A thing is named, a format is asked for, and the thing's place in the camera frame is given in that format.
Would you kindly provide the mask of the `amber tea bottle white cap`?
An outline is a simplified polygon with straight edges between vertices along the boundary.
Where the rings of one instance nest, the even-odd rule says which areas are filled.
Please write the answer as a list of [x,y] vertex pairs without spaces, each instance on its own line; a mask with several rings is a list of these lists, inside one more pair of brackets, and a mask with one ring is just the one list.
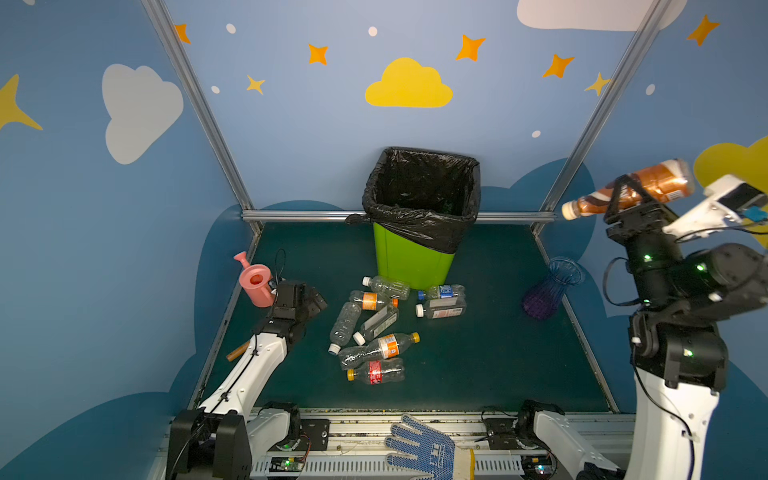
[[648,196],[660,203],[686,198],[695,192],[695,182],[689,165],[681,159],[670,159],[651,167],[627,174],[630,182],[619,178],[591,194],[566,202],[561,207],[565,220],[605,214],[617,194],[617,210],[622,211],[643,202],[643,195],[633,188],[638,185]]

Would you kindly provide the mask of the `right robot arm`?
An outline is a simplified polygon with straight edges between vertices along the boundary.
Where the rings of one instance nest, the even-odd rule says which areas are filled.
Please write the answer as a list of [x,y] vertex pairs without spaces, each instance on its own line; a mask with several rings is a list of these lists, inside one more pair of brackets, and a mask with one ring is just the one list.
[[[637,406],[629,464],[600,454],[552,404],[526,401],[518,440],[547,450],[575,479],[697,479],[707,430],[726,385],[728,349],[717,325],[767,303],[767,258],[740,243],[690,255],[686,241],[735,230],[762,234],[767,197],[725,175],[702,202],[677,215],[628,176],[614,183],[604,215],[608,237],[626,250],[637,298],[629,320]],[[619,193],[639,195],[619,206]]]

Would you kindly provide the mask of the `Coke bottle yellow cap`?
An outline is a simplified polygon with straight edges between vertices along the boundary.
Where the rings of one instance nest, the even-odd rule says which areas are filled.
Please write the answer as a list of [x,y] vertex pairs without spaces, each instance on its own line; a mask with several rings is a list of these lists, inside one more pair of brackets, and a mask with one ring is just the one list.
[[370,361],[356,369],[348,370],[347,380],[368,385],[401,382],[405,380],[405,366],[399,358]]

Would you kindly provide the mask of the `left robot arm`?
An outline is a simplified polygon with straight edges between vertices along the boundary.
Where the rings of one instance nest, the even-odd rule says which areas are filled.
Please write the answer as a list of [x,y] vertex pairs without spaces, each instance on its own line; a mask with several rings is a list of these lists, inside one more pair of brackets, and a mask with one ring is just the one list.
[[296,405],[271,402],[251,413],[272,374],[303,338],[306,324],[326,308],[320,293],[303,282],[277,285],[273,305],[226,379],[171,423],[167,479],[248,479],[254,462],[271,448],[290,449],[300,442]]

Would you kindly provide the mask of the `clear bottle grey label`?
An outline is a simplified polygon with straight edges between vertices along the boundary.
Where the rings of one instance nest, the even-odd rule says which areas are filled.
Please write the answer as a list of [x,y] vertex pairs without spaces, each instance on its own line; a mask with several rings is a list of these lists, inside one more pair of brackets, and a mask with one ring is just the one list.
[[427,300],[415,306],[418,318],[442,319],[462,315],[467,307],[463,297]]

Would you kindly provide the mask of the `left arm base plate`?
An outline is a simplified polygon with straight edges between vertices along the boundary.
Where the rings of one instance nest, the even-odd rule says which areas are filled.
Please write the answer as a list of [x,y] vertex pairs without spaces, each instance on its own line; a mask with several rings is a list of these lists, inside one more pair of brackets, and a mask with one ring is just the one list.
[[286,438],[276,445],[278,450],[293,451],[296,449],[310,451],[326,451],[330,439],[328,419],[301,419],[289,425]]

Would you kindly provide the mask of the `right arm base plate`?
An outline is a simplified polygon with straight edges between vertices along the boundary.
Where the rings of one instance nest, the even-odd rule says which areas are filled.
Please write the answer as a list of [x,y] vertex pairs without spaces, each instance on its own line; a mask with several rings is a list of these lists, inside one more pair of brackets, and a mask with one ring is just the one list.
[[514,417],[487,418],[483,420],[486,428],[484,440],[490,450],[521,450],[526,449],[517,434],[517,419]]

